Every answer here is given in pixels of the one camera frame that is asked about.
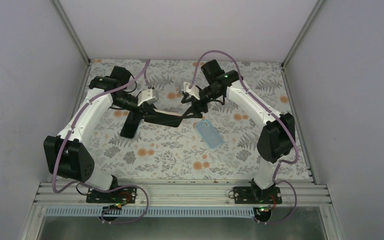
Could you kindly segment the black phone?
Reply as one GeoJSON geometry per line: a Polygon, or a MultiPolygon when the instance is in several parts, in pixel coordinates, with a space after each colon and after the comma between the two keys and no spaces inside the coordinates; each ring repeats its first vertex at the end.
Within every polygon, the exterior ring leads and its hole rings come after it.
{"type": "Polygon", "coordinates": [[[130,112],[121,129],[120,136],[127,139],[133,139],[142,119],[142,114],[130,112]]]}
{"type": "Polygon", "coordinates": [[[177,128],[183,121],[182,115],[174,112],[168,112],[163,110],[156,110],[158,113],[161,113],[164,116],[163,121],[145,121],[146,123],[161,125],[166,127],[177,128]]]}

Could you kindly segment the light blue phone case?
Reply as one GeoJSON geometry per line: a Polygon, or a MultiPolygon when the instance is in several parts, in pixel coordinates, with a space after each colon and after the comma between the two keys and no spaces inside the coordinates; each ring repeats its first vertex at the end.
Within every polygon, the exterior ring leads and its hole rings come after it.
{"type": "Polygon", "coordinates": [[[203,119],[197,122],[194,128],[210,149],[215,149],[224,143],[222,136],[209,120],[203,119]]]}

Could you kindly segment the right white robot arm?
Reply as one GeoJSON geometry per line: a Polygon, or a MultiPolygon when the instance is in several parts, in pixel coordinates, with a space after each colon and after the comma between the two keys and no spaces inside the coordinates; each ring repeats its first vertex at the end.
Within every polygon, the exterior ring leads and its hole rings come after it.
{"type": "Polygon", "coordinates": [[[200,88],[194,82],[183,82],[182,103],[191,106],[184,118],[200,118],[208,112],[208,104],[219,98],[228,99],[240,107],[260,128],[256,149],[262,157],[258,171],[251,181],[251,198],[258,204],[270,197],[276,183],[280,163],[291,150],[297,150],[295,119],[290,113],[281,113],[268,106],[244,81],[240,70],[225,72],[213,59],[201,67],[208,85],[200,88]]]}

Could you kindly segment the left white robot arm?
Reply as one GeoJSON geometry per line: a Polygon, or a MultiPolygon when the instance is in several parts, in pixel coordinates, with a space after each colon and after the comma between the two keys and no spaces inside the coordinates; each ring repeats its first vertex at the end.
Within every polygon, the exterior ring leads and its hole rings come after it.
{"type": "Polygon", "coordinates": [[[96,167],[89,153],[89,139],[102,117],[112,106],[131,113],[154,115],[151,106],[156,102],[154,90],[149,88],[133,96],[126,88],[140,77],[146,77],[150,61],[137,76],[124,67],[115,66],[109,76],[96,76],[88,86],[86,97],[66,127],[57,136],[47,136],[43,148],[49,172],[52,175],[52,190],[62,193],[73,184],[80,184],[99,191],[104,201],[111,203],[119,197],[115,176],[96,167]]]}

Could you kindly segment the floral patterned table mat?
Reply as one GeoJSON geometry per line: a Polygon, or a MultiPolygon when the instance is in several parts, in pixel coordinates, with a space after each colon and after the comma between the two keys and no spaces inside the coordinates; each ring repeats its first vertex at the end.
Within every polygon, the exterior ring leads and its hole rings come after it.
{"type": "MultiPolygon", "coordinates": [[[[109,76],[114,66],[124,67],[136,76],[146,60],[94,59],[88,76],[109,76]]],[[[191,82],[196,61],[151,60],[147,69],[149,83],[156,88],[159,110],[183,113],[189,105],[181,104],[183,82],[191,82]]],[[[292,113],[283,81],[281,66],[273,62],[238,62],[241,75],[258,96],[282,113],[292,113]]],[[[250,115],[230,100],[225,105],[208,105],[207,119],[221,135],[223,144],[211,149],[197,132],[201,119],[182,121],[168,127],[141,121],[132,139],[120,132],[129,114],[126,110],[108,109],[87,141],[98,169],[122,179],[212,179],[250,180],[263,159],[257,151],[261,133],[250,115]]],[[[299,161],[282,164],[278,179],[309,180],[310,175],[297,136],[299,161]]]]}

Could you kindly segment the aluminium mounting rail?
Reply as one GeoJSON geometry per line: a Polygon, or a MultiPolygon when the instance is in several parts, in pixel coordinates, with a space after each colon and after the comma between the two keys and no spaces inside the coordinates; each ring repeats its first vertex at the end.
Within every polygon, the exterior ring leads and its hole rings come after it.
{"type": "MultiPolygon", "coordinates": [[[[249,186],[247,180],[168,180],[120,179],[121,185],[137,185],[148,194],[151,207],[232,207],[235,201],[228,194],[233,187],[249,186]]],[[[281,207],[330,206],[332,200],[326,185],[311,181],[291,180],[280,183],[281,207]]],[[[86,205],[86,197],[69,186],[62,193],[54,193],[50,182],[39,184],[34,205],[86,205]]]]}

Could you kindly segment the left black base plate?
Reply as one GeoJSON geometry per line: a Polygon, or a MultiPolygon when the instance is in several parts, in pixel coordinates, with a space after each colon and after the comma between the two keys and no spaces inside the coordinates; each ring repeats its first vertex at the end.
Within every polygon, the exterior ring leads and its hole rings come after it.
{"type": "Polygon", "coordinates": [[[113,192],[101,192],[89,190],[86,196],[87,203],[98,204],[134,204],[137,195],[137,187],[127,186],[113,192]]]}

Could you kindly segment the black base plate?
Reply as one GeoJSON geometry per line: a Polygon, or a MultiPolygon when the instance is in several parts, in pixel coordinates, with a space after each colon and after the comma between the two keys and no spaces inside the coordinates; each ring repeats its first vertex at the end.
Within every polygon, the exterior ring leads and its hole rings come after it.
{"type": "Polygon", "coordinates": [[[261,190],[258,187],[251,186],[235,186],[227,194],[230,199],[233,199],[235,204],[282,204],[282,194],[277,186],[269,187],[261,190]]]}
{"type": "Polygon", "coordinates": [[[89,190],[86,196],[87,203],[98,204],[134,204],[137,195],[137,187],[127,186],[113,192],[101,192],[89,190]]]}

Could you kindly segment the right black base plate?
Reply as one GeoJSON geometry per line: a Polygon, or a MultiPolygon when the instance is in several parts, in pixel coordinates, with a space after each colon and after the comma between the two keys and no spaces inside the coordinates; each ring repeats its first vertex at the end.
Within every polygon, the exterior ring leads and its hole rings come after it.
{"type": "Polygon", "coordinates": [[[269,187],[261,190],[258,187],[251,186],[235,186],[227,194],[230,199],[233,199],[235,204],[282,204],[282,194],[277,186],[269,187]]]}

